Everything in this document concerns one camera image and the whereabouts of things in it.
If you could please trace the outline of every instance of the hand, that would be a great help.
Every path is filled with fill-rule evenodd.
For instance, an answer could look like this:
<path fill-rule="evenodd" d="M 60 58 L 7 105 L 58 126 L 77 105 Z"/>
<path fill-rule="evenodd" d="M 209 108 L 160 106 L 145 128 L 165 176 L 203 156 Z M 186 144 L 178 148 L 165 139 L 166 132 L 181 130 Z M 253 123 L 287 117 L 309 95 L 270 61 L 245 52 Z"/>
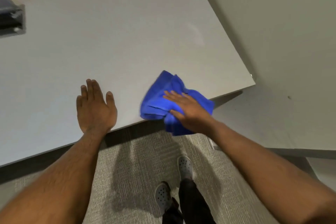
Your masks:
<path fill-rule="evenodd" d="M 85 133 L 89 128 L 107 133 L 117 122 L 117 108 L 111 91 L 106 94 L 106 103 L 96 80 L 86 80 L 81 86 L 82 95 L 77 97 L 79 127 Z"/>
<path fill-rule="evenodd" d="M 195 133 L 208 134 L 216 120 L 195 99 L 184 93 L 182 95 L 177 94 L 173 90 L 171 92 L 165 91 L 165 94 L 163 98 L 177 103 L 182 108 L 184 115 L 175 110 L 170 110 L 170 113 L 185 128 Z"/>

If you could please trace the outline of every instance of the floor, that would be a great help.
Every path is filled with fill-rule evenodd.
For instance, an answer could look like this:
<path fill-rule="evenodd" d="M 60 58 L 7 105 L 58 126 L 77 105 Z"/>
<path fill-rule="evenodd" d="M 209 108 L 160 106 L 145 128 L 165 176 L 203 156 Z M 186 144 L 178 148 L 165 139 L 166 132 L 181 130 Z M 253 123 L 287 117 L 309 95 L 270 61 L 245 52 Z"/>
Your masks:
<path fill-rule="evenodd" d="M 217 224 L 278 223 L 228 157 L 213 150 L 204 135 L 172 137 L 160 122 L 144 122 L 110 133 L 99 152 L 84 223 L 161 223 L 154 201 L 166 180 L 178 199 L 176 159 L 187 154 L 195 182 Z M 0 208 L 68 147 L 0 168 Z"/>

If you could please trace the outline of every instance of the gray crocs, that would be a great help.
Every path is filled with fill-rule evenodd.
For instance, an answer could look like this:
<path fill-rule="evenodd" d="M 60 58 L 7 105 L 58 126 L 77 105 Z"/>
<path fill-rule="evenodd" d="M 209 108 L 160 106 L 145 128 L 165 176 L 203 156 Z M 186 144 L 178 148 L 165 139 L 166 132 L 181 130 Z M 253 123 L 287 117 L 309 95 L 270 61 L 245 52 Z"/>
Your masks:
<path fill-rule="evenodd" d="M 180 156 L 177 159 L 177 166 L 181 181 L 184 179 L 193 179 L 193 164 L 187 156 Z"/>
<path fill-rule="evenodd" d="M 170 196 L 170 187 L 167 182 L 161 182 L 156 187 L 155 201 L 163 213 L 173 205 L 173 199 Z"/>

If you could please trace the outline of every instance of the blue towel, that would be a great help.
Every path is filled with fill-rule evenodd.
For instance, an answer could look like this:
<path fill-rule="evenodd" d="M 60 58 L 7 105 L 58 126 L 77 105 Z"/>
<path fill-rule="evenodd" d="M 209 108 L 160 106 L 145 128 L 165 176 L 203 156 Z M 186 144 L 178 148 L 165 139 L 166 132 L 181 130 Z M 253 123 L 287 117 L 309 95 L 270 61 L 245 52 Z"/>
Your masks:
<path fill-rule="evenodd" d="M 188 94 L 193 97 L 209 114 L 212 114 L 214 103 L 206 99 L 202 94 L 195 90 L 188 90 L 183 81 L 175 74 L 172 75 L 167 71 L 162 71 L 153 85 L 145 95 L 141 107 L 140 116 L 145 120 L 162 120 L 166 126 L 166 131 L 173 136 L 191 135 L 194 132 L 182 126 L 181 122 L 176 119 L 169 111 L 175 110 L 183 114 L 178 104 L 164 99 L 164 91 L 174 90 L 178 94 Z"/>

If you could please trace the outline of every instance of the black pants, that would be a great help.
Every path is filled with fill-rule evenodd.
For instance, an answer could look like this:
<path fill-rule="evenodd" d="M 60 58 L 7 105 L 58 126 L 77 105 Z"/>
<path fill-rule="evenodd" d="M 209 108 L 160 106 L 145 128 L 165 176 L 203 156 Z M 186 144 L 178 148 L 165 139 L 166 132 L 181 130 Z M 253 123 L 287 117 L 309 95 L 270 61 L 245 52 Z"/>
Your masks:
<path fill-rule="evenodd" d="M 183 219 L 185 224 L 215 224 L 210 209 L 194 181 L 181 181 L 178 196 L 182 213 L 177 203 L 173 204 L 163 215 L 162 224 L 183 224 Z"/>

